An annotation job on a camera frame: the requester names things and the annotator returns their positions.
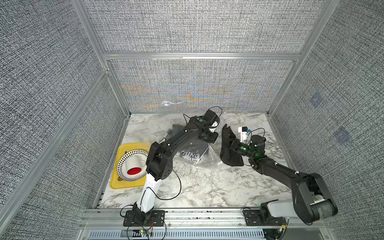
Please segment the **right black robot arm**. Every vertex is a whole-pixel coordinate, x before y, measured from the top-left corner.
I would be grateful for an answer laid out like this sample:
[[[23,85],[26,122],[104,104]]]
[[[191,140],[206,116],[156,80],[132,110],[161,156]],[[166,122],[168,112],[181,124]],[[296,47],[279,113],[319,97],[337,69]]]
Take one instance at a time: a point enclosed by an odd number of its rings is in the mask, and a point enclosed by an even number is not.
[[[294,213],[305,224],[336,215],[338,207],[323,178],[316,173],[292,170],[269,158],[265,154],[265,141],[266,138],[253,136],[250,144],[246,145],[239,139],[230,139],[227,156],[232,164],[240,164],[242,156],[248,157],[256,172],[290,188]]]

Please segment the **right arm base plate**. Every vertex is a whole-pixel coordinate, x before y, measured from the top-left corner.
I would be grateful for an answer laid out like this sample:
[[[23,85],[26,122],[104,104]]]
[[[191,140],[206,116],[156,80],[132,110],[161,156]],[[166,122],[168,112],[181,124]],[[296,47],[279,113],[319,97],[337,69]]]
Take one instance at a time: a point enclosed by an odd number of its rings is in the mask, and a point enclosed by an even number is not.
[[[245,218],[246,226],[281,226],[285,219],[283,217],[275,218],[265,212],[263,209],[242,209],[243,216]]]

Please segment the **dark striped shirt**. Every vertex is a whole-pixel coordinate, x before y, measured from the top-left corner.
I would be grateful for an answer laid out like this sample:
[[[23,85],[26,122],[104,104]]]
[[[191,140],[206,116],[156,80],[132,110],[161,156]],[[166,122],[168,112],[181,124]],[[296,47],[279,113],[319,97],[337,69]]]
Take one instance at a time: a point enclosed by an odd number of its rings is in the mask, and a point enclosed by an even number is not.
[[[193,138],[188,140],[185,144],[182,145],[182,147],[175,153],[175,155],[179,152],[183,151],[190,151],[194,153],[199,153],[201,156],[203,156],[203,160],[198,165],[203,165],[203,163],[207,163],[209,160],[209,144],[201,141],[199,139]],[[187,161],[181,160],[176,158],[174,155],[174,161],[182,161],[187,164],[192,165],[191,163],[188,163]]]

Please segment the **black white plaid shirt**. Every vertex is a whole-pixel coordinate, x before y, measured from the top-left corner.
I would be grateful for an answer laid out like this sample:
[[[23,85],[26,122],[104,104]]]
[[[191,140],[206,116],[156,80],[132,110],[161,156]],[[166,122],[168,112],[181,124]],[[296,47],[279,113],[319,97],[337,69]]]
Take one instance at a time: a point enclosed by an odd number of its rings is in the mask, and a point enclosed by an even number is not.
[[[179,152],[175,155],[175,157],[187,161],[192,165],[198,165],[203,160],[203,156],[201,156],[199,153],[194,153],[190,151]]]

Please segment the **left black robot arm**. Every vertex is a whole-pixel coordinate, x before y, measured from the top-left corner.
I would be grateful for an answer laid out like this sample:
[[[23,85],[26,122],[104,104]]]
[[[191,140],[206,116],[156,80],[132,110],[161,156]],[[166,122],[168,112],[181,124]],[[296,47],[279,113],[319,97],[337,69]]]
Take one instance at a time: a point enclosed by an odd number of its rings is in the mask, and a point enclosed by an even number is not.
[[[146,160],[147,177],[139,199],[133,204],[132,212],[141,218],[150,215],[154,208],[155,199],[164,201],[157,192],[163,180],[174,171],[173,159],[176,153],[192,139],[198,139],[213,144],[219,134],[215,131],[220,123],[220,116],[209,108],[201,116],[185,116],[185,126],[169,139],[152,143]]]

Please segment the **clear plastic vacuum bag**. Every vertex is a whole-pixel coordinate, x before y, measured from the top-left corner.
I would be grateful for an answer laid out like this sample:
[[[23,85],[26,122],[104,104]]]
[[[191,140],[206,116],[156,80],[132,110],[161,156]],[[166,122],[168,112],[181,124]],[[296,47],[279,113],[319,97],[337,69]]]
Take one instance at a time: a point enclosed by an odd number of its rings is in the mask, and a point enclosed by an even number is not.
[[[163,139],[155,144],[155,161],[166,159],[169,165],[173,165],[173,161],[178,160],[206,169],[221,165],[213,144],[219,137],[216,129],[222,114],[220,106],[212,106],[200,116],[189,117],[184,114],[185,124],[173,125]]]

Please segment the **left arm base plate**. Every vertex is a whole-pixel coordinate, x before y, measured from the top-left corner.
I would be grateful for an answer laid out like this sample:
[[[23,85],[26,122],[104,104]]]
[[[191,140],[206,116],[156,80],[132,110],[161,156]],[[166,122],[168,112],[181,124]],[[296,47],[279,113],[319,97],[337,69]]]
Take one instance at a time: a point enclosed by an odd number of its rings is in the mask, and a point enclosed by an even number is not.
[[[124,227],[163,227],[165,211],[151,210],[146,214],[142,212],[127,211],[124,217]]]

